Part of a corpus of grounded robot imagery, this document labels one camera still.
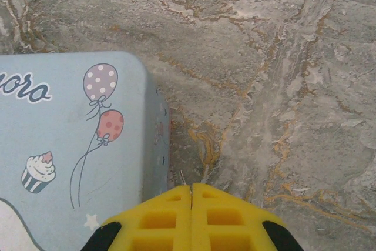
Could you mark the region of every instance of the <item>marble floor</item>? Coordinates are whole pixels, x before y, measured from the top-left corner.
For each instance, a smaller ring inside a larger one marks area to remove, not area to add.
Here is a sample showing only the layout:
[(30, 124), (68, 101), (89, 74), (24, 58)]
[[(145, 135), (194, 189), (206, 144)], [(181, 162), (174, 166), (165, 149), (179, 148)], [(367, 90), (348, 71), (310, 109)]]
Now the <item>marble floor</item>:
[(307, 251), (376, 250), (376, 0), (1, 0), (0, 33), (2, 54), (134, 53), (170, 103), (173, 184)]

